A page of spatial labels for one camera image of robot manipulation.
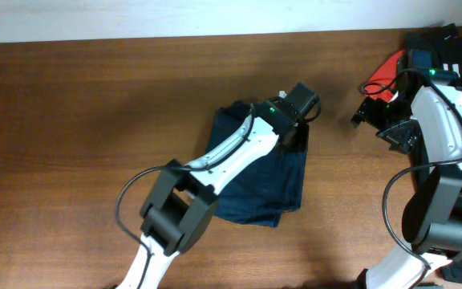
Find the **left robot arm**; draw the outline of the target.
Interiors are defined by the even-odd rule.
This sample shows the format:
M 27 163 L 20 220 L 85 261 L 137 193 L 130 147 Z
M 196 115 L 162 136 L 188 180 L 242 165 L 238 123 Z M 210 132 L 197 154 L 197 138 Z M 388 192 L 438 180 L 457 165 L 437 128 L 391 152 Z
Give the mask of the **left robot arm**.
M 216 148 L 183 165 L 177 160 L 137 173 L 122 188 L 118 201 L 140 178 L 157 172 L 140 209 L 140 234 L 133 234 L 115 215 L 119 228 L 139 246 L 116 289 L 157 288 L 173 260 L 201 238 L 217 209 L 221 191 L 244 169 L 275 149 L 289 148 L 322 109 L 316 92 L 297 83 L 249 106 L 242 124 Z

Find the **navy blue shorts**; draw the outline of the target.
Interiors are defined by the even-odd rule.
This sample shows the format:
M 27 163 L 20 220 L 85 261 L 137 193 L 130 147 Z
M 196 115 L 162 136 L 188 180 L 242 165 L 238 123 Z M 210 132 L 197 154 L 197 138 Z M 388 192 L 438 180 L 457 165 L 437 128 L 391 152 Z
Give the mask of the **navy blue shorts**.
M 238 174 L 220 193 L 215 216 L 241 225 L 275 228 L 300 209 L 309 127 L 287 149 L 275 149 Z

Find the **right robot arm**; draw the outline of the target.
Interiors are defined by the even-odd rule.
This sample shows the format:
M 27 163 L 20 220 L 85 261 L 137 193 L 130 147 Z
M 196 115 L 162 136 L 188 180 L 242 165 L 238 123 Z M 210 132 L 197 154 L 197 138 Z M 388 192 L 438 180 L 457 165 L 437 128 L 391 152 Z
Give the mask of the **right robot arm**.
M 396 245 L 359 275 L 359 288 L 418 288 L 432 272 L 462 259 L 462 79 L 432 60 L 430 51 L 405 51 L 394 79 L 377 92 L 363 90 L 366 98 L 351 118 L 354 126 L 376 128 L 391 150 L 413 156 L 383 191 L 383 221 Z M 408 174 L 415 176 L 416 190 L 398 237 L 388 217 L 388 194 Z

